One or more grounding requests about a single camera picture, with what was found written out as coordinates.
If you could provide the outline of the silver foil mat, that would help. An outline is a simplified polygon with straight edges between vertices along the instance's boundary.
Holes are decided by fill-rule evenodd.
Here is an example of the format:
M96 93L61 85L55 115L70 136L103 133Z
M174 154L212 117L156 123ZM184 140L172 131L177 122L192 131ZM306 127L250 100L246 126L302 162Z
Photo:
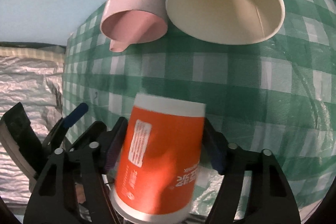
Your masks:
M60 46L1 48L1 113L21 102L39 140L62 117L64 57ZM1 148L1 198L10 206L25 206L29 197L28 178Z

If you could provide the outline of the pink plastic cup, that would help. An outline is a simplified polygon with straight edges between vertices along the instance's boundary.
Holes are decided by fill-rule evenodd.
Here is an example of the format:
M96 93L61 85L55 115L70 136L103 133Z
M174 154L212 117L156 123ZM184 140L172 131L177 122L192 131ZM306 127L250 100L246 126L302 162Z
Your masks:
M100 23L112 52L158 40L167 29L165 0L107 0Z

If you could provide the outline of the green checkered tablecloth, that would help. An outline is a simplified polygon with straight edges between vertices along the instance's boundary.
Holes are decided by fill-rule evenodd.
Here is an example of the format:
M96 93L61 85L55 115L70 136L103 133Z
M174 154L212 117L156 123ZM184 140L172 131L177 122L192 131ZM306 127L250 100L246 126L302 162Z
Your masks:
M169 26L121 53L100 32L99 7L68 40L63 113L89 107L68 140L95 121L112 128L137 93L204 103L228 141L276 155L306 221L335 178L335 0L284 2L282 28L262 43L211 44Z

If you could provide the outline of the orange paper cup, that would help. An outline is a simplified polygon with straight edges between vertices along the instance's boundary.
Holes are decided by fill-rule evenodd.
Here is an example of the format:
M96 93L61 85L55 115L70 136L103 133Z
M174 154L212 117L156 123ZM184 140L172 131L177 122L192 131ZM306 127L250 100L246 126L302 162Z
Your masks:
M180 223L191 210L206 106L138 93L110 199L133 223Z

